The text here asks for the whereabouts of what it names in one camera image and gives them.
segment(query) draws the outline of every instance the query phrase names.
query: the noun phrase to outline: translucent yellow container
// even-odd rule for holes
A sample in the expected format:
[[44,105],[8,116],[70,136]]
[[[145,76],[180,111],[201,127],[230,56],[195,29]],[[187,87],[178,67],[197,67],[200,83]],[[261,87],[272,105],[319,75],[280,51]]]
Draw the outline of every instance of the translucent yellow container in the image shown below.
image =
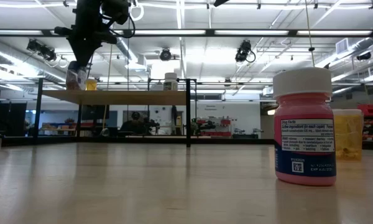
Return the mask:
[[333,110],[336,158],[362,159],[363,114],[361,110]]
[[97,80],[87,79],[86,80],[86,90],[97,90]]

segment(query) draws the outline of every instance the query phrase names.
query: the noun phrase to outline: wooden shelf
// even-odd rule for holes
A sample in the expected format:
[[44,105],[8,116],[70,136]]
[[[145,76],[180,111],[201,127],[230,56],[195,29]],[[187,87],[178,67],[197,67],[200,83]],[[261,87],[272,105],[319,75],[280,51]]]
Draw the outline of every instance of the wooden shelf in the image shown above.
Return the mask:
[[78,105],[185,105],[185,91],[43,90],[43,95]]

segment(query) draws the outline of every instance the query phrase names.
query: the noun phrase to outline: wooden table surface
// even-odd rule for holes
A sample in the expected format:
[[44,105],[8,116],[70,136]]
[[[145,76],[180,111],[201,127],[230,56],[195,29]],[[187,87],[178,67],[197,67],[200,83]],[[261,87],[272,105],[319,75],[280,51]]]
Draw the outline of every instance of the wooden table surface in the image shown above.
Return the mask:
[[277,180],[272,146],[70,143],[0,151],[0,224],[373,223],[373,151],[333,187]]

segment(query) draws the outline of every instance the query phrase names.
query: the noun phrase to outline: ceiling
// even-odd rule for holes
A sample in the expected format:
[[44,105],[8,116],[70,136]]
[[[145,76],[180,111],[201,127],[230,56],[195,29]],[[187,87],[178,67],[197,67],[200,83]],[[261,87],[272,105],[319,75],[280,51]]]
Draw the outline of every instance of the ceiling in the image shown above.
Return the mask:
[[[207,2],[211,4],[210,9],[206,8]],[[218,8],[212,6],[213,2],[213,0],[185,0],[185,12],[182,11],[182,16],[177,19],[176,0],[139,0],[139,4],[145,4],[144,15],[135,21],[136,29],[307,29],[306,10],[304,8],[290,10],[292,7],[305,7],[304,0],[261,0],[262,8],[259,10],[256,9],[257,1],[230,0]],[[308,2],[310,6],[313,6],[315,2],[319,5],[317,9],[312,7],[308,9],[311,29],[373,29],[373,9],[368,9],[372,4],[371,0],[312,0]],[[61,3],[62,1],[49,0],[0,1],[0,4],[8,5]],[[73,5],[46,8],[0,7],[0,29],[70,27],[75,21],[73,8],[75,8]],[[137,17],[139,13],[138,8],[132,10],[134,17]],[[181,27],[178,25],[178,20],[182,20]],[[127,21],[122,26],[116,24],[114,29],[128,28]],[[33,39],[53,47],[58,55],[68,61],[75,59],[65,38],[34,37]],[[171,53],[180,55],[180,46],[185,45],[183,49],[184,76],[187,78],[197,78],[205,82],[223,82],[225,78],[231,78],[235,82],[271,82],[272,77],[282,70],[312,66],[312,56],[314,60],[326,58],[336,50],[335,44],[342,39],[342,37],[312,38],[311,40],[295,37],[263,39],[260,37],[182,37],[180,41],[179,37],[133,37],[128,39],[126,44],[135,54],[145,55],[148,66],[159,62],[158,52],[163,48],[169,48]],[[252,46],[257,44],[254,48],[257,60],[255,63],[244,64],[240,67],[234,58],[236,49],[243,40],[250,40]],[[0,37],[0,42],[29,55],[30,52],[26,50],[28,41],[28,37]],[[313,55],[308,51],[310,42],[315,48]],[[36,55],[31,57],[42,61]],[[57,65],[58,61],[59,57],[50,65]],[[91,74],[95,77],[107,77],[109,61],[111,61],[111,77],[123,77],[127,80],[128,74],[132,82],[147,80],[148,72],[133,70],[127,72],[125,56],[116,46],[111,48],[108,44],[103,44],[94,54]],[[353,66],[352,60],[345,58],[341,63],[331,66],[330,70],[333,76],[337,76],[357,66],[363,66],[365,63],[370,62],[356,62]],[[181,63],[173,64],[175,71],[181,77]],[[66,65],[66,61],[62,60],[55,67],[65,77],[66,69],[60,65]],[[262,89],[263,87],[247,86],[246,89]]]

